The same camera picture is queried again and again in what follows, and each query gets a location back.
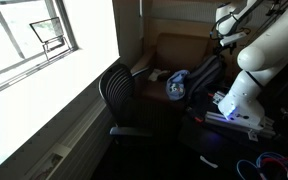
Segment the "window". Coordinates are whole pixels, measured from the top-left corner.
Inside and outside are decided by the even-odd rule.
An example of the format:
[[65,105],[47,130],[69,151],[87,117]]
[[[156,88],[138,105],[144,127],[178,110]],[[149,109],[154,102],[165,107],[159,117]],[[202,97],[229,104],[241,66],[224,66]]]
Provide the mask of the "window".
[[[59,0],[0,0],[0,90],[11,85],[25,71],[46,62],[43,47],[30,23],[59,16],[66,23],[64,34],[71,32],[64,5]],[[76,46],[72,33],[70,47]]]

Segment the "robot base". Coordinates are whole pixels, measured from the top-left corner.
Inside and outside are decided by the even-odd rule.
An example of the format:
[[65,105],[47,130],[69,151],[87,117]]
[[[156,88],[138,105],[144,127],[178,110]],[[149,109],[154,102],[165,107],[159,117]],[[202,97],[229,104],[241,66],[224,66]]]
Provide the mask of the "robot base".
[[265,117],[265,126],[260,130],[234,123],[234,121],[226,120],[222,114],[209,111],[205,115],[205,123],[229,128],[236,131],[246,132],[248,133],[249,139],[252,141],[258,141],[257,136],[272,138],[275,135],[274,129],[272,127],[274,121],[268,117]]

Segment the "blue cloth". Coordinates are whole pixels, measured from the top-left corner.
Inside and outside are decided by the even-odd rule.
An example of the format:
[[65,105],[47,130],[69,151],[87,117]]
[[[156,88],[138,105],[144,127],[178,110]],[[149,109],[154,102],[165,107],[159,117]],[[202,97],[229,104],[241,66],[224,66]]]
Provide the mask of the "blue cloth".
[[176,101],[184,97],[184,79],[188,74],[190,74],[189,71],[180,70],[175,72],[172,77],[167,80],[166,93],[171,101]]

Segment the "window sill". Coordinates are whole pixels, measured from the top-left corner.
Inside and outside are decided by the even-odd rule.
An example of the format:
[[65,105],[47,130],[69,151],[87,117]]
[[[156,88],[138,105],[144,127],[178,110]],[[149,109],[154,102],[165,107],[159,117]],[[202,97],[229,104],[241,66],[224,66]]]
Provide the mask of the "window sill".
[[1,91],[0,165],[118,58],[112,54],[78,50]]

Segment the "black office chair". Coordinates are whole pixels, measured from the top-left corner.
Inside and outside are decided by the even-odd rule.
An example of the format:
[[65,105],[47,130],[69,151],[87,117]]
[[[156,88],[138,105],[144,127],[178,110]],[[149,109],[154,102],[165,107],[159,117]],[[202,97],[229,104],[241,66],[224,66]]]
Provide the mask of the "black office chair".
[[109,68],[99,84],[101,96],[115,118],[116,127],[110,134],[117,140],[135,138],[166,144],[176,139],[181,114],[168,106],[136,99],[135,79],[126,65]]

